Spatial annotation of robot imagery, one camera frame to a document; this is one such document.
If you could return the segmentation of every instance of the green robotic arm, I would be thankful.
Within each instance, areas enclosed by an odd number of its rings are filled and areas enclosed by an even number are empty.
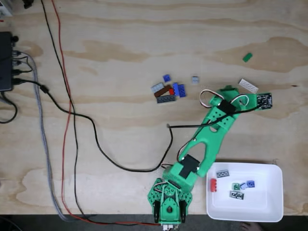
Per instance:
[[[164,230],[185,222],[192,201],[191,190],[197,177],[206,175],[216,159],[224,136],[239,114],[272,107],[270,93],[239,94],[236,88],[226,86],[217,92],[203,90],[201,94],[206,91],[213,93],[214,97],[210,100],[210,106],[200,100],[204,107],[210,108],[202,122],[203,127],[199,126],[192,139],[180,149],[177,162],[164,171],[163,179],[156,179],[148,194],[155,222],[162,224]],[[202,162],[188,154],[199,143],[206,146]]]

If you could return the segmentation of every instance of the floor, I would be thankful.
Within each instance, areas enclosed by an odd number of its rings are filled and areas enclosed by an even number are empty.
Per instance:
[[[5,216],[14,221],[23,231],[161,231],[161,227],[151,226],[99,226],[84,222],[66,223],[56,215],[18,215]],[[114,222],[117,220],[137,220],[153,222],[150,215],[97,215],[96,221]],[[262,223],[266,231],[307,231],[308,218],[305,216],[285,216],[278,223]],[[236,221],[213,220],[206,215],[191,215],[180,231],[239,231],[240,223]],[[15,231],[7,222],[0,219],[0,231]]]

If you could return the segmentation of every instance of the foot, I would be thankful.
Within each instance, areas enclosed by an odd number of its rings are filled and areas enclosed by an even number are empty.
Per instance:
[[[241,222],[242,231],[264,231],[258,223],[255,222]]]

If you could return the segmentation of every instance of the white tray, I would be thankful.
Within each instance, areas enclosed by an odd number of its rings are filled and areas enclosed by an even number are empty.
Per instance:
[[[230,176],[217,178],[219,170]],[[217,179],[217,192],[210,191],[211,178]],[[244,199],[229,197],[232,183],[254,180],[255,187],[240,190]],[[282,171],[276,165],[215,162],[206,176],[206,210],[213,219],[278,222],[283,217]]]

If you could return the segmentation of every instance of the red lego piece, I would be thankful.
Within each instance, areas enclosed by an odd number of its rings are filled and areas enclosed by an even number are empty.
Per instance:
[[[215,178],[211,179],[211,192],[217,192],[217,180]]]
[[[169,93],[170,93],[170,95],[174,95],[174,90],[173,90],[173,88],[170,88],[170,89],[169,89]]]

